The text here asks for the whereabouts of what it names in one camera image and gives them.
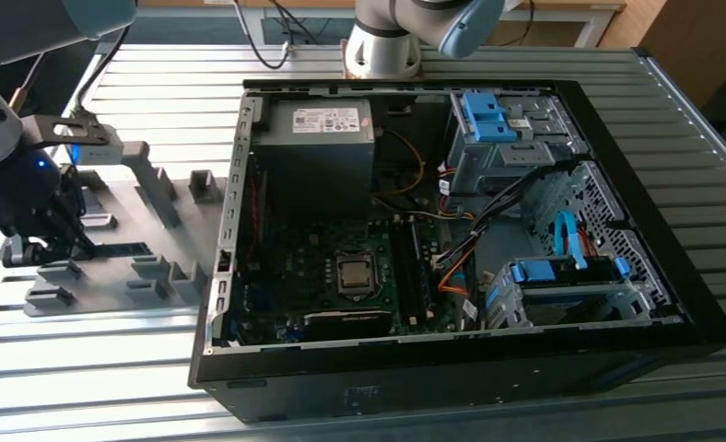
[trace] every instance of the power supply label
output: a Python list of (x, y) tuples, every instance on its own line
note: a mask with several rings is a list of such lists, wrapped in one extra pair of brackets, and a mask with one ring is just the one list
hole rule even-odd
[(293, 113), (291, 132), (294, 134), (359, 131), (361, 120), (357, 108), (297, 109)]

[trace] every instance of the cpu socket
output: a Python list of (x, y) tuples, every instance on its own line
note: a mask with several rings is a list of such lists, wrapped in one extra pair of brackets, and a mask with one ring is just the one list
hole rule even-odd
[(359, 302), (377, 293), (377, 267), (370, 250), (335, 252), (338, 295)]

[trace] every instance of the metal bracket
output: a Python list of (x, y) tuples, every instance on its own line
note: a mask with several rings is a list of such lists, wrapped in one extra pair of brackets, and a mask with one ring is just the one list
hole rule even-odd
[[(60, 118), (50, 115), (31, 115), (22, 118), (23, 141), (32, 149), (43, 149), (52, 145), (106, 145), (108, 133), (95, 116), (83, 115), (76, 118)], [(67, 126), (78, 135), (58, 135), (54, 130)]]

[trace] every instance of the metal workbench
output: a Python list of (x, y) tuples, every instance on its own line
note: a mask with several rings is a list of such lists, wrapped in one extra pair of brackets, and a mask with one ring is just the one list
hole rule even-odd
[[(339, 69), (329, 47), (299, 50), (273, 73), (243, 47), (124, 46), (88, 107), (123, 140), (152, 144), (172, 179), (225, 176), (242, 80)], [(653, 61), (631, 51), (496, 49), (462, 61), (426, 52), (425, 76), (581, 83), (726, 310), (726, 145)], [(0, 441), (726, 440), (726, 351), (596, 396), (249, 427), (186, 387), (195, 309), (31, 319), (32, 275), (0, 267)]]

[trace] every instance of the motherboard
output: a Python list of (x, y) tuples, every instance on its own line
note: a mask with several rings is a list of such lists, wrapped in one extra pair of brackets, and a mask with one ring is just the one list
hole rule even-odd
[(433, 220), (279, 224), (255, 249), (266, 252), (246, 252), (230, 339), (251, 345), (456, 329), (456, 304), (429, 272)]

